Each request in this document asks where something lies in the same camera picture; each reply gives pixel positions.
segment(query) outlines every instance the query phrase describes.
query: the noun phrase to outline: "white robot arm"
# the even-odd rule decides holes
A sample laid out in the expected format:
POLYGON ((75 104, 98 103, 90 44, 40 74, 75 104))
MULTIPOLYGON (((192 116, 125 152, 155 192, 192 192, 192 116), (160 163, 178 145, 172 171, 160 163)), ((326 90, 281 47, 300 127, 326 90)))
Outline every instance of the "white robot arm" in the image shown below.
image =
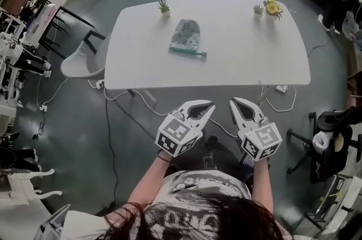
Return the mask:
POLYGON ((282 142, 281 135, 275 123, 264 117, 259 106, 238 97, 233 97, 229 104, 232 120, 239 128, 241 148, 255 161, 276 153, 282 142))
POLYGON ((158 128, 155 143, 176 157, 192 148, 215 110, 209 100, 187 101, 167 115, 158 128))

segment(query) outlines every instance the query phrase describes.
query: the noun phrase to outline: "black trousers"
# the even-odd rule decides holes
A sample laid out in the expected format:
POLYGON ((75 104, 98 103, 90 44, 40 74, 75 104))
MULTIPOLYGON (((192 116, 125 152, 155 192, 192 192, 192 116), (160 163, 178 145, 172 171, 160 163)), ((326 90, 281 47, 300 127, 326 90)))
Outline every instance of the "black trousers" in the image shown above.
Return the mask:
POLYGON ((31 170, 32 172, 39 172, 39 167, 25 158, 34 158, 34 150, 21 149, 9 150, 6 148, 0 149, 1 168, 12 167, 15 169, 31 170))
POLYGON ((165 176, 180 170, 219 170, 247 184, 252 191, 253 168, 242 163, 213 136, 201 138, 181 155, 174 157, 165 176))
POLYGON ((29 64, 28 60, 30 60, 31 62, 39 63, 41 65, 43 65, 45 63, 45 61, 42 58, 35 56, 34 54, 32 54, 24 49, 23 52, 21 53, 19 59, 14 64, 14 67, 23 69, 24 71, 29 71, 29 72, 37 74, 37 75, 43 75, 44 70, 40 69, 32 64, 29 64))
POLYGON ((323 14, 323 25, 330 28, 334 23, 334 28, 341 31, 346 12, 352 10, 357 2, 358 0, 330 0, 323 14))

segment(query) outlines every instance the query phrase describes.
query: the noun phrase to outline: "white chair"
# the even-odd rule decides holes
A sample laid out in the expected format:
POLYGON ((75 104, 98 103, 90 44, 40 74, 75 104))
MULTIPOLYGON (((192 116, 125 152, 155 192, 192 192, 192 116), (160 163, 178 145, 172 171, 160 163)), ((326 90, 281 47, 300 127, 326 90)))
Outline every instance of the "white chair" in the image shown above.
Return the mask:
MULTIPOLYGON (((111 35, 105 37, 90 30, 76 51, 62 62, 61 71, 63 75, 68 78, 103 80, 110 36, 111 35), (96 50, 90 42, 89 39, 91 36, 103 40, 98 50, 96 50)), ((127 91, 132 97, 135 95, 133 90, 128 89, 127 91)), ((142 89, 142 91, 153 101, 153 103, 156 103, 156 99, 146 89, 142 89)))
POLYGON ((0 205, 28 205, 30 200, 42 200, 52 195, 62 195, 62 191, 52 191, 45 194, 41 190, 34 190, 33 184, 30 181, 33 177, 42 177, 44 175, 54 174, 54 169, 46 173, 33 172, 33 173, 16 173, 7 175, 8 182, 11 190, 7 192, 0 192, 0 205))

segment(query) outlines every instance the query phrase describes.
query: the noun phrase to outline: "succulent plant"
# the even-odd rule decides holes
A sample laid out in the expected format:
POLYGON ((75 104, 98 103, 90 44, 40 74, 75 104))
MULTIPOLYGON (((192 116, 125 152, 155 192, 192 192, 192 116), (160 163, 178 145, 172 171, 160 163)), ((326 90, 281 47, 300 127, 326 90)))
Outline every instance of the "succulent plant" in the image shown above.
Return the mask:
POLYGON ((260 5, 253 6, 253 9, 254 9, 254 13, 257 15, 262 15, 264 12, 264 8, 261 7, 260 5))
POLYGON ((165 13, 165 12, 170 11, 170 8, 167 5, 166 1, 159 1, 158 2, 158 9, 161 11, 162 14, 165 13))

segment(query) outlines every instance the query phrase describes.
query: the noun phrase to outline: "small potted plant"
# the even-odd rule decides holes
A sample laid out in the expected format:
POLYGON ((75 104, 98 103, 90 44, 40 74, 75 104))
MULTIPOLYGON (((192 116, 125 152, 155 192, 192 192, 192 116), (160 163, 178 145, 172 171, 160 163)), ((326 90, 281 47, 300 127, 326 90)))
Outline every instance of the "small potted plant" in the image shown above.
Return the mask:
POLYGON ((253 9, 254 9, 254 18, 260 20, 260 18, 264 13, 264 8, 261 7, 260 5, 255 5, 253 6, 253 9))
POLYGON ((277 4, 277 0, 264 1, 266 19, 274 23, 277 19, 281 20, 283 9, 277 4))
POLYGON ((163 16, 170 16, 171 15, 170 8, 167 5, 166 1, 159 1, 158 2, 158 9, 161 11, 161 14, 163 16))

